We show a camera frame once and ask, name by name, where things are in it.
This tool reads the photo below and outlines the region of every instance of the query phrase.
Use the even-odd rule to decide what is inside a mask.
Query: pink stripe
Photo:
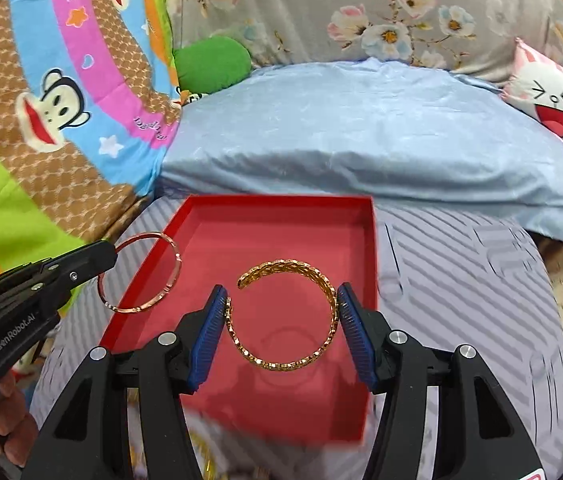
[[[167,146],[172,140],[175,124],[167,125],[163,114],[144,109],[142,101],[128,88],[108,52],[99,31],[91,0],[52,0],[57,22],[62,32],[70,59],[78,72],[84,89],[108,116],[122,124],[132,137],[149,142],[151,148]],[[71,11],[83,8],[88,18],[81,25],[67,25]],[[92,59],[94,65],[84,69],[84,59]],[[140,125],[152,124],[154,128],[141,129]],[[158,139],[155,128],[161,127]]]

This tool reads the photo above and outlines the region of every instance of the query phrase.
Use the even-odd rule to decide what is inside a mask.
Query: cartoon blanket
[[[0,0],[0,272],[132,217],[177,85],[165,0]]]

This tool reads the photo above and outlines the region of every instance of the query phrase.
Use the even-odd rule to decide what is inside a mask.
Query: red box
[[[337,288],[351,282],[367,308],[377,308],[375,222],[370,198],[330,196],[193,196],[164,233],[177,241],[182,271],[167,297],[140,314],[116,314],[101,344],[113,352],[140,348],[204,306],[216,284],[228,290],[234,327],[258,357],[286,362],[315,351],[330,324],[319,287],[298,274],[273,274],[243,290],[237,280],[268,260],[295,259],[320,269]],[[122,307],[160,290],[173,268],[159,240],[130,283]],[[359,442],[368,391],[359,382],[341,327],[315,363],[293,372],[250,364],[227,331],[208,380],[184,406],[231,429],[300,444]]]

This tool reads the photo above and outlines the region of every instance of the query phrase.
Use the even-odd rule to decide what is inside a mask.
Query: blue gripper pad
[[[206,319],[191,350],[191,371],[188,374],[188,386],[193,392],[196,392],[208,378],[210,365],[212,365],[217,344],[220,342],[224,328],[226,298],[228,298],[226,289],[218,287],[214,297],[210,298],[204,307]]]
[[[379,383],[375,373],[375,351],[359,317],[356,300],[351,297],[344,285],[337,289],[337,300],[339,320],[353,356],[357,374],[369,391],[373,391]]]

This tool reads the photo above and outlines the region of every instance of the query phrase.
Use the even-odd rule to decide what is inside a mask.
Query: light blue pillowcase
[[[370,194],[563,240],[563,141],[470,82],[376,59],[258,70],[184,108],[159,185]]]

